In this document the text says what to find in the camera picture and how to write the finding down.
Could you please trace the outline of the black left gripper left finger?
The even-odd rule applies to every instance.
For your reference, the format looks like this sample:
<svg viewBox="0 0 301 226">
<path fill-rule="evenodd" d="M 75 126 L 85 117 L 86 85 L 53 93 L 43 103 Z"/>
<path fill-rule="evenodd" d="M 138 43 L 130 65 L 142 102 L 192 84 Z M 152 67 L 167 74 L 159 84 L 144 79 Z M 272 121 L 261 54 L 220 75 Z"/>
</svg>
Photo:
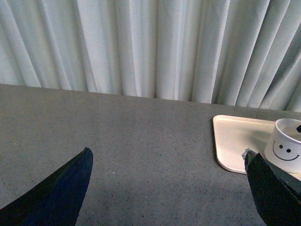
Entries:
<svg viewBox="0 0 301 226">
<path fill-rule="evenodd" d="M 89 148 L 0 210 L 2 226 L 74 226 L 93 167 Z"/>
</svg>

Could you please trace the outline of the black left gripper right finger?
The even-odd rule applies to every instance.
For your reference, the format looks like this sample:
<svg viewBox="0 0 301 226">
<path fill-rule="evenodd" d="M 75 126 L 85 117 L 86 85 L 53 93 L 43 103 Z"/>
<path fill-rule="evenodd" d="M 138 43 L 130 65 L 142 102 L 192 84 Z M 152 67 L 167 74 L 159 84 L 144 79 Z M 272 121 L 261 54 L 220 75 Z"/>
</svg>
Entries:
<svg viewBox="0 0 301 226">
<path fill-rule="evenodd" d="M 268 226 L 301 224 L 301 181 L 247 148 L 242 154 L 257 212 Z"/>
</svg>

